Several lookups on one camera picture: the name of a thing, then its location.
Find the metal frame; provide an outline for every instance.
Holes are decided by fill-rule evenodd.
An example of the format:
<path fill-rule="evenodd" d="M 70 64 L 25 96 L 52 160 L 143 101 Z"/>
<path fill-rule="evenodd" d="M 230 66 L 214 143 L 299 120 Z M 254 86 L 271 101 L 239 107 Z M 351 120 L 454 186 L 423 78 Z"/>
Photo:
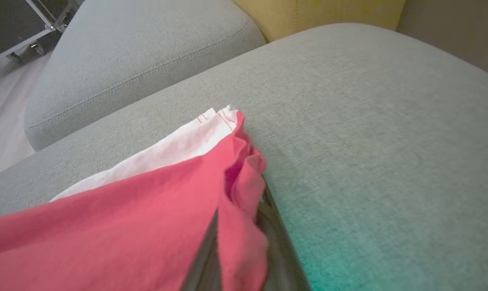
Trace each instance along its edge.
<path fill-rule="evenodd" d="M 52 17 L 52 19 L 54 20 L 55 22 L 55 17 L 54 15 L 49 11 L 48 7 L 46 7 L 43 2 L 41 2 L 41 0 L 36 0 L 46 11 L 46 13 L 48 13 L 50 15 L 50 17 Z"/>
<path fill-rule="evenodd" d="M 23 48 L 23 46 L 28 46 L 29 44 L 37 41 L 39 38 L 49 34 L 52 31 L 58 30 L 60 32 L 64 32 L 66 29 L 66 26 L 63 24 L 63 21 L 65 20 L 66 14 L 76 6 L 76 4 L 72 0 L 68 0 L 68 5 L 65 6 L 65 9 L 61 12 L 59 17 L 57 17 L 56 21 L 54 23 L 50 22 L 45 15 L 39 10 L 39 8 L 32 2 L 32 0 L 25 0 L 28 5 L 34 10 L 34 12 L 41 18 L 41 20 L 45 23 L 45 29 L 36 35 L 22 41 L 21 43 L 13 46 L 12 48 L 9 48 L 8 50 L 2 52 L 0 54 L 0 61 L 2 60 L 3 57 L 6 57 L 7 55 L 10 55 L 11 53 Z"/>

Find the gray sofa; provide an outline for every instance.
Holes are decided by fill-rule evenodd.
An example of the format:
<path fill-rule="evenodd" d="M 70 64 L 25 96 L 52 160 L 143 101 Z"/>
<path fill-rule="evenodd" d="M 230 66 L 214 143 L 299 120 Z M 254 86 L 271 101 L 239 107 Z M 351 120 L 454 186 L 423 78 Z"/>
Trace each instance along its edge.
<path fill-rule="evenodd" d="M 77 130 L 0 173 L 0 215 L 228 103 L 312 289 L 488 290 L 488 73 L 366 25 L 272 42 Z"/>
<path fill-rule="evenodd" d="M 39 151 L 82 127 L 265 44 L 230 0 L 91 0 L 74 15 L 25 112 Z"/>

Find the white cloth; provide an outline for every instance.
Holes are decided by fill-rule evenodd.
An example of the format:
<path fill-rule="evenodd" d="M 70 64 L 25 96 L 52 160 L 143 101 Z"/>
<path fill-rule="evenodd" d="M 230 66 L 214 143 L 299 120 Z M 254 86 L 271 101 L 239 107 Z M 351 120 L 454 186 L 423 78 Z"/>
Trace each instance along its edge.
<path fill-rule="evenodd" d="M 236 121 L 237 111 L 230 105 L 218 112 L 211 108 L 153 146 L 77 182 L 51 201 L 204 155 L 235 129 Z"/>

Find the red stitching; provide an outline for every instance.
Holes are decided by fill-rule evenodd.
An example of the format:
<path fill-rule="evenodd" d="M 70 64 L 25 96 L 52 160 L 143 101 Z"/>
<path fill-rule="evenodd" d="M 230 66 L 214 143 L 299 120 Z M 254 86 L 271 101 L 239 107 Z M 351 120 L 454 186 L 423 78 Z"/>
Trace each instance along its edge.
<path fill-rule="evenodd" d="M 233 129 L 230 127 L 230 125 L 224 120 L 224 118 L 222 118 L 222 116 L 218 112 L 217 112 L 217 115 L 222 119 L 222 121 L 224 121 L 224 123 L 226 123 L 226 125 L 229 127 L 229 130 L 233 131 Z"/>
<path fill-rule="evenodd" d="M 236 123 L 235 121 L 233 121 L 233 120 L 229 119 L 228 117 L 226 117 L 226 114 L 224 113 L 224 109 L 222 110 L 222 114 L 224 114 L 224 117 L 225 117 L 227 120 L 229 120 L 229 121 L 231 121 L 231 122 L 235 123 L 235 125 L 237 125 L 237 123 Z"/>

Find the gray wall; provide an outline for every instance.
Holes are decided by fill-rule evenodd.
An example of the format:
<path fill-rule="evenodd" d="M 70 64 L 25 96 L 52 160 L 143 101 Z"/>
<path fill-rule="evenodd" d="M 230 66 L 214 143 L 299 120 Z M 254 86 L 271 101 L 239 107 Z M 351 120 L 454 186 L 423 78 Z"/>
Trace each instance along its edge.
<path fill-rule="evenodd" d="M 488 72 L 488 0 L 407 0 L 397 31 Z"/>

